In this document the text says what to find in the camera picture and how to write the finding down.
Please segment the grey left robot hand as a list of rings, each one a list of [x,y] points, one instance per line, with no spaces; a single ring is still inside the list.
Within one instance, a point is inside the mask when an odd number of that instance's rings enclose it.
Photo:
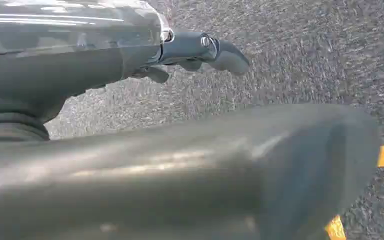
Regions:
[[[50,140],[70,97],[162,65],[239,76],[249,61],[174,32],[142,0],[0,0],[0,240],[318,240],[375,174],[377,121],[270,104]]]

